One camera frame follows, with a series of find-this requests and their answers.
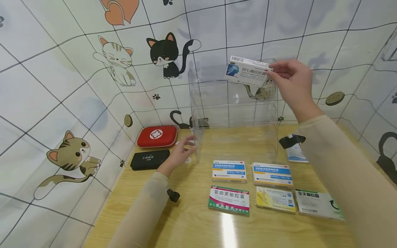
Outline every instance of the hand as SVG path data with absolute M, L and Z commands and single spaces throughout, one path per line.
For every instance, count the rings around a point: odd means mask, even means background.
M 157 169 L 157 172 L 160 172 L 169 178 L 176 167 L 185 163 L 188 157 L 197 150 L 197 147 L 194 146 L 195 144 L 188 140 L 194 140 L 194 135 L 183 137 L 182 140 L 174 147 L 167 160 Z
M 270 67 L 273 71 L 268 71 L 268 76 L 277 84 L 299 123 L 324 114 L 312 98 L 312 70 L 297 60 L 277 61 Z

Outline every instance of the clear acrylic organizer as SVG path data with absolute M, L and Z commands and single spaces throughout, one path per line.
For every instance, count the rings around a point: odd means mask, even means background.
M 226 67 L 189 70 L 197 163 L 274 163 L 278 151 L 277 86 L 270 79 L 262 88 L 228 82 L 223 79 Z

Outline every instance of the finger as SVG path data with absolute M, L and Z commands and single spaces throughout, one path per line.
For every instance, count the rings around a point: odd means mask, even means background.
M 280 87 L 284 83 L 284 78 L 276 72 L 268 71 L 267 75 Z
M 270 68 L 287 67 L 292 71 L 298 71 L 300 69 L 306 69 L 307 67 L 297 60 L 280 60 L 273 64 L 270 64 Z
M 277 73 L 278 75 L 280 75 L 282 78 L 285 78 L 285 79 L 290 79 L 292 76 L 290 75 L 290 74 L 288 74 L 288 73 L 281 73 L 281 72 L 278 72 Z
M 291 76 L 294 75 L 294 72 L 290 68 L 287 68 L 287 67 L 277 67 L 277 68 L 274 68 L 273 71 L 277 72 L 277 73 L 279 73 L 279 72 L 288 73 Z
M 192 155 L 197 150 L 197 146 L 190 148 L 187 152 L 185 152 L 186 156 Z
M 185 146 L 195 146 L 194 140 L 186 141 Z
M 186 141 L 188 141 L 188 140 L 194 140 L 194 139 L 195 139 L 195 136 L 194 136 L 194 135 L 187 135 L 187 136 L 184 136 L 184 137 L 181 139 L 181 143 L 182 143 L 183 145 L 185 145 Z

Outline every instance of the red first aid bag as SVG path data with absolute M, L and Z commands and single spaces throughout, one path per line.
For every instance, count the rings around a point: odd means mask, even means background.
M 177 128 L 173 126 L 147 127 L 140 133 L 137 145 L 142 148 L 171 146 L 177 133 Z

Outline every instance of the white box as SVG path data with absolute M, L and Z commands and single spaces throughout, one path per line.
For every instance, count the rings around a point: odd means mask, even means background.
M 338 205 L 328 193 L 296 189 L 295 195 L 300 213 L 345 220 Z
M 301 146 L 299 144 L 295 144 L 290 148 L 286 149 L 288 161 L 297 162 L 297 163 L 308 163 L 309 161 L 303 155 Z
M 289 166 L 271 163 L 252 163 L 254 185 L 292 188 L 293 182 Z
M 214 160 L 212 180 L 214 182 L 246 183 L 247 174 L 244 161 Z
M 231 56 L 224 79 L 262 88 L 268 79 L 266 72 L 273 70 L 269 65 L 260 61 Z

